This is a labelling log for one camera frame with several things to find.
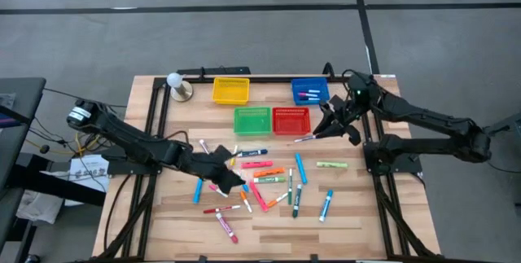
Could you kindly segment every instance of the white ball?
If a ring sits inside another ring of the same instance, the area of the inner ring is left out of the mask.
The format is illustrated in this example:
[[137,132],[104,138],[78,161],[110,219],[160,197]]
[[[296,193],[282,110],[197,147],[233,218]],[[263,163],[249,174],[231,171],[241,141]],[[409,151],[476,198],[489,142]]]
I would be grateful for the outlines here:
[[181,86],[182,76],[176,72],[173,72],[166,77],[166,82],[167,84],[169,84],[170,87],[178,88],[179,86]]

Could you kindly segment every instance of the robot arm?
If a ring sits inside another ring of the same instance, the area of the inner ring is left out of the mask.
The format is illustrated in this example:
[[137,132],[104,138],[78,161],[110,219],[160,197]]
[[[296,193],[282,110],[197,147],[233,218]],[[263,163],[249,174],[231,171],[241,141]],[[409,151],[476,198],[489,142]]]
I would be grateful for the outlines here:
[[73,129],[86,134],[99,134],[122,147],[127,157],[136,163],[161,165],[210,179],[225,193],[229,193],[232,186],[245,183],[227,169],[225,161],[232,154],[223,146],[210,154],[194,153],[190,144],[155,138],[124,123],[101,103],[77,100],[67,117],[67,123]]
[[380,161],[392,163],[403,153],[446,154],[467,162],[485,162],[490,159],[490,138],[469,118],[454,118],[427,109],[415,107],[378,85],[371,75],[360,72],[348,79],[348,97],[334,96],[330,103],[321,103],[324,117],[313,131],[313,138],[327,138],[349,134],[353,145],[360,142],[360,134],[350,124],[361,115],[372,111],[383,121],[406,121],[426,129],[446,134],[449,138],[402,139],[385,134],[377,147]]

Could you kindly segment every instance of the wooden table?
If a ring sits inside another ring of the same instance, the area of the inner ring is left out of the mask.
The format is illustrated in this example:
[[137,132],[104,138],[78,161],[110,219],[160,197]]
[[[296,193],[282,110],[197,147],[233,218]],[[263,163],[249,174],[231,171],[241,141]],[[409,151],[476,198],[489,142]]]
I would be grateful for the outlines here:
[[[125,121],[144,129],[151,97],[153,76],[137,76],[130,93]],[[379,84],[394,94],[399,94],[395,77],[377,77]],[[304,161],[308,184],[304,186],[298,218],[291,217],[292,206],[287,199],[261,211],[253,194],[248,200],[253,207],[250,214],[245,207],[223,213],[239,244],[231,243],[215,215],[203,214],[203,209],[231,204],[241,204],[239,187],[224,198],[208,189],[205,182],[199,204],[192,203],[196,178],[184,173],[165,170],[158,178],[151,228],[148,236],[146,260],[196,260],[205,255],[209,260],[309,259],[318,254],[321,259],[383,259],[386,258],[382,231],[376,207],[371,176],[366,172],[361,146],[354,147],[347,138],[327,138],[294,143],[295,136],[238,137],[233,132],[235,106],[217,105],[212,101],[212,84],[193,84],[194,97],[186,103],[170,100],[164,134],[184,129],[196,150],[202,138],[211,150],[222,144],[233,150],[238,144],[243,150],[267,148],[269,154],[259,158],[243,158],[241,161],[272,160],[277,167],[295,168],[295,153]],[[346,91],[340,83],[329,84],[330,95],[341,97]],[[294,106],[290,83],[250,84],[248,106]],[[160,114],[157,106],[155,127]],[[310,107],[311,127],[322,118],[316,106]],[[361,122],[354,124],[363,136]],[[386,132],[410,138],[405,123],[383,123]],[[373,138],[377,136],[374,127]],[[316,166],[317,161],[347,162],[348,169],[325,169]],[[251,177],[253,169],[247,171]],[[109,208],[117,188],[124,177],[111,180],[93,255],[103,250],[103,234]],[[404,219],[417,236],[433,252],[439,252],[436,233],[425,190],[421,183],[408,173],[395,174]],[[294,193],[300,175],[295,171]],[[125,185],[110,223],[109,242],[124,225],[129,214],[129,204],[134,178]],[[258,186],[266,201],[287,191],[287,183]],[[318,221],[319,213],[328,189],[334,190],[333,199],[325,223]],[[395,252],[400,253],[396,227],[389,217],[393,232]],[[134,231],[131,254],[137,251],[139,231]]]

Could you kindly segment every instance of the black table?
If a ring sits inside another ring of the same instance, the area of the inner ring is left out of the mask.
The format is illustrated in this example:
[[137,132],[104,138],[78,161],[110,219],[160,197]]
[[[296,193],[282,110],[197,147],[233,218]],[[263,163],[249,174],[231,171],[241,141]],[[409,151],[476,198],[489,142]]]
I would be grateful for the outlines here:
[[[32,120],[42,99],[45,84],[44,78],[4,78],[0,79],[0,94],[15,93],[11,110]],[[3,129],[0,133],[0,251],[12,229],[18,205],[26,189],[98,206],[103,206],[105,199],[105,193],[40,173],[47,168],[49,160],[20,154],[28,129],[28,125],[22,124]],[[22,243],[20,248],[25,255],[34,231],[35,227],[29,224],[23,234],[24,239],[30,237],[28,245]],[[24,261],[25,258],[22,255],[17,260]]]

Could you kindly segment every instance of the concrete floor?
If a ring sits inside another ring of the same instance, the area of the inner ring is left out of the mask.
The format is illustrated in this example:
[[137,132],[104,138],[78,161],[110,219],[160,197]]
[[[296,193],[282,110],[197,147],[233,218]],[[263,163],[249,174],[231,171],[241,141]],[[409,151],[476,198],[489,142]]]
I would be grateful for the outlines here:
[[[0,0],[0,9],[176,7],[355,3],[356,0]],[[366,0],[366,3],[521,2],[521,0]],[[521,9],[368,11],[381,73],[398,76],[411,103],[480,125],[521,111]],[[134,75],[180,68],[249,66],[254,73],[369,72],[357,11],[264,11],[128,15],[0,15],[2,77],[42,76],[47,87],[125,104]],[[73,101],[45,93],[37,115],[65,138]],[[414,137],[430,136],[412,128]],[[35,136],[29,139],[40,142]],[[31,147],[25,151],[35,152]],[[493,144],[493,163],[521,170],[511,134]],[[51,159],[63,160],[64,156]],[[424,156],[427,196],[442,252],[453,258],[521,258],[519,174],[486,164]],[[101,209],[62,211],[38,229],[32,252],[44,262],[90,256]],[[8,244],[0,262],[11,262]]]

